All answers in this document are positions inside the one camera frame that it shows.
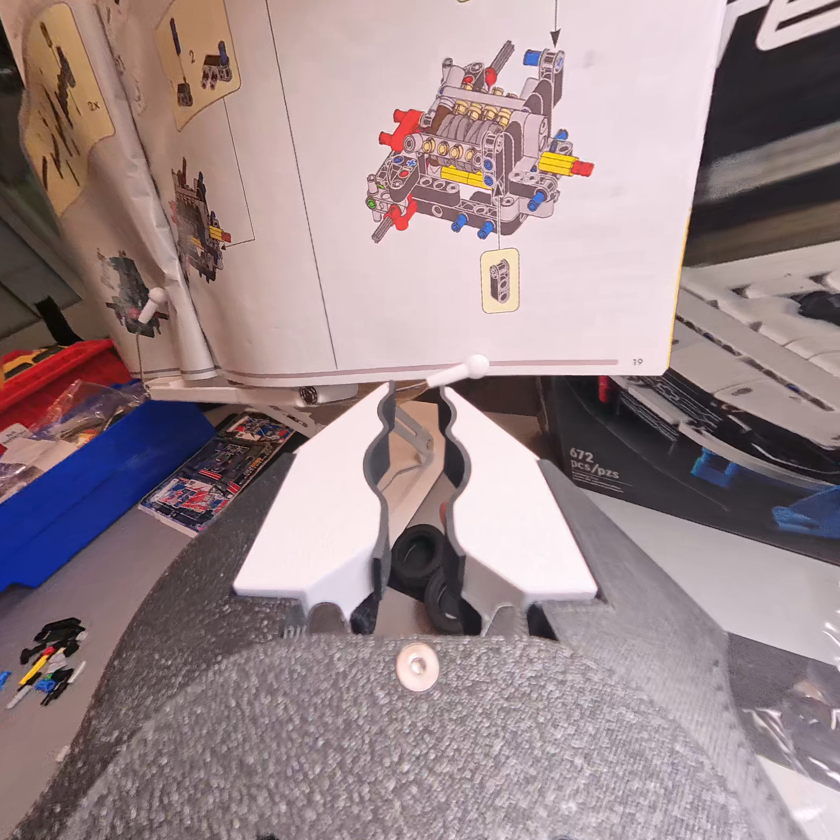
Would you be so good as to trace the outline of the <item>clear bags of lego parts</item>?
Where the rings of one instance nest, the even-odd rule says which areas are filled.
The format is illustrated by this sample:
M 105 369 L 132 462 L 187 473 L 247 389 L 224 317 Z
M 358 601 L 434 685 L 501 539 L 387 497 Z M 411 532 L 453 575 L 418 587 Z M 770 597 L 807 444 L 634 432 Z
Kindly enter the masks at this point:
M 75 381 L 29 426 L 12 423 L 1 432 L 1 501 L 6 501 L 57 466 L 149 395 L 140 381 L 105 386 Z

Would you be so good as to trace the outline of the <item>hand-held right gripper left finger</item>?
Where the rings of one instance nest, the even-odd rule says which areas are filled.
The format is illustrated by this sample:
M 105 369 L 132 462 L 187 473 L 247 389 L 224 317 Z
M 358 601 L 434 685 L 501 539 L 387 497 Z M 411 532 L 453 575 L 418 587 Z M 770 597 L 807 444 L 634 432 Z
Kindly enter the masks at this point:
M 375 630 L 391 572 L 379 484 L 395 414 L 387 382 L 299 447 L 234 579 L 237 595 L 291 599 L 306 614 L 333 605 L 352 631 Z

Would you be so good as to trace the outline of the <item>red storage bin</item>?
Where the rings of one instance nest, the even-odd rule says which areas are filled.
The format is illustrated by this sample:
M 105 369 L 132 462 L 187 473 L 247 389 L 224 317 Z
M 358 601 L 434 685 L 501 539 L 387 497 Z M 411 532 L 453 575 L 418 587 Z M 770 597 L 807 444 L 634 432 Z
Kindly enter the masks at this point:
M 75 382 L 122 385 L 131 373 L 110 339 L 14 350 L 2 357 L 1 431 L 30 428 Z

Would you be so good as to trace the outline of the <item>lego instruction booklet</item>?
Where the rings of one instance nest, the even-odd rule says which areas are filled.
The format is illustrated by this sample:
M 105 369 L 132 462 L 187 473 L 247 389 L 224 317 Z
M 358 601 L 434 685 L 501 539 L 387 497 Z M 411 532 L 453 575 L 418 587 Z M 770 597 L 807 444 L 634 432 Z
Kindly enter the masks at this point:
M 2 2 L 126 364 L 669 366 L 724 2 Z

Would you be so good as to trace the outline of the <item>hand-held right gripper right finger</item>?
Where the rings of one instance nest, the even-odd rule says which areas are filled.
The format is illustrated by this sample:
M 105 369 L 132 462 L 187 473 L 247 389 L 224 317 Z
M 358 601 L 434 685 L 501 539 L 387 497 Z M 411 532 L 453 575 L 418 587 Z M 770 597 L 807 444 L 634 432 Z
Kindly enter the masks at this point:
M 444 473 L 444 576 L 485 634 L 500 609 L 593 603 L 599 586 L 551 481 L 562 474 L 475 408 L 439 388 Z

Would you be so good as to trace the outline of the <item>lego sticker sheet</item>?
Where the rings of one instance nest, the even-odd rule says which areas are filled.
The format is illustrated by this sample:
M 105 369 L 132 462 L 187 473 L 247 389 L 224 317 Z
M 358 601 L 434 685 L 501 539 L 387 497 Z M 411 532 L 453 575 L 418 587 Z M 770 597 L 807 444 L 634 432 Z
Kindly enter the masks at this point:
M 214 436 L 140 502 L 138 509 L 193 537 L 205 531 L 281 454 L 307 436 L 269 415 L 229 415 Z

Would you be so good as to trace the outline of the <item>large blue storage bin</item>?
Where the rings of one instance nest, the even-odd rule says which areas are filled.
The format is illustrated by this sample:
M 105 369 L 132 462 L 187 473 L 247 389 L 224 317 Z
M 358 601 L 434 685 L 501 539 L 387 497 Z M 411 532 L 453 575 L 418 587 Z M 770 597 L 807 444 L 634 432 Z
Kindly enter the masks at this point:
M 215 436 L 197 404 L 147 401 L 1 505 L 1 590 L 35 589 Z

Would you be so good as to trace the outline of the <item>black lego set box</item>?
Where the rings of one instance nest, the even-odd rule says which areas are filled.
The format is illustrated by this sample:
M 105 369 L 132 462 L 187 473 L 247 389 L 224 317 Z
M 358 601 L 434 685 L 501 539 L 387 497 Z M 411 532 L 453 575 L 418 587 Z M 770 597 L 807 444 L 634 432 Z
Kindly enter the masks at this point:
M 838 2 L 727 2 L 669 367 L 539 386 L 579 487 L 834 565 L 838 85 Z

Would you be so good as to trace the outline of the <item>empty clear plastic bag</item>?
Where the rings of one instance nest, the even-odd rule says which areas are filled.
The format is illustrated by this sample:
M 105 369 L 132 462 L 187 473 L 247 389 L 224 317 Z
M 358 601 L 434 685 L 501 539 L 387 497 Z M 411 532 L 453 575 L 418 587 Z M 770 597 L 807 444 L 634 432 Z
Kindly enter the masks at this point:
M 729 634 L 728 676 L 753 750 L 839 792 L 838 667 Z

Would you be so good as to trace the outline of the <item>white book stand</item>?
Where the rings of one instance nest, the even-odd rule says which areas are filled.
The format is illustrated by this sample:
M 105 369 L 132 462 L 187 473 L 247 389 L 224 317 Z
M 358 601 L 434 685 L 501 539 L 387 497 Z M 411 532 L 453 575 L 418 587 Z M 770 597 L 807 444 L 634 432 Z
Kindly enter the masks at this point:
M 195 343 L 194 332 L 183 338 L 176 315 L 178 304 L 186 309 L 192 303 L 190 295 L 178 286 L 153 287 L 147 302 L 138 317 L 139 324 L 147 325 L 153 315 L 166 314 L 175 328 L 180 348 L 206 350 L 205 345 Z M 465 362 L 449 366 L 432 373 L 422 381 L 410 381 L 396 388 L 396 400 L 405 403 L 417 398 L 431 387 L 451 385 L 465 379 L 479 379 L 488 374 L 490 363 L 486 356 L 476 353 Z M 271 386 L 232 384 L 215 371 L 208 371 L 210 377 L 198 378 L 198 374 L 185 372 L 175 376 L 144 379 L 140 378 L 148 395 L 165 402 L 227 403 L 255 408 L 310 438 L 317 434 L 321 425 L 312 419 L 312 411 L 326 406 L 349 406 L 371 393 L 376 383 L 361 384 L 331 382 L 314 386 Z M 395 447 L 396 466 L 388 469 L 381 480 L 380 488 L 385 494 L 391 515 L 391 525 L 401 531 L 411 521 L 424 501 L 427 493 L 443 470 L 445 444 L 439 433 L 433 433 L 421 425 L 416 417 L 403 407 L 395 410 L 394 435 L 402 442 Z

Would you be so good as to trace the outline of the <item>black lego tire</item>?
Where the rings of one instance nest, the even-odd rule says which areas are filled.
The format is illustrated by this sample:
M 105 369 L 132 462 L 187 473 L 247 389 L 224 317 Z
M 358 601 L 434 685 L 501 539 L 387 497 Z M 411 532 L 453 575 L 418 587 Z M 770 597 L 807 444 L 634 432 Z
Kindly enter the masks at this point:
M 433 525 L 408 527 L 392 547 L 392 572 L 404 586 L 421 587 L 440 567 L 445 553 L 445 535 Z
M 427 618 L 439 634 L 480 635 L 480 616 L 470 604 L 449 589 L 443 569 L 437 569 L 430 576 L 423 601 Z

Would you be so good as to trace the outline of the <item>pile of small lego pieces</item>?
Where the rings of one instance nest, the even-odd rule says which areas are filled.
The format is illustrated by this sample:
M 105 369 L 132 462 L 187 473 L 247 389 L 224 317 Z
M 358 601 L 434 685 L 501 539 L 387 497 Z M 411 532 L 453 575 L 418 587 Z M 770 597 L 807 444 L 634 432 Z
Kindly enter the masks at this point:
M 17 671 L 2 669 L 2 700 L 8 693 L 3 708 L 12 711 L 28 697 L 38 697 L 42 707 L 58 700 L 87 666 L 79 658 L 87 637 L 87 628 L 74 616 L 43 625 L 32 644 L 21 650 Z

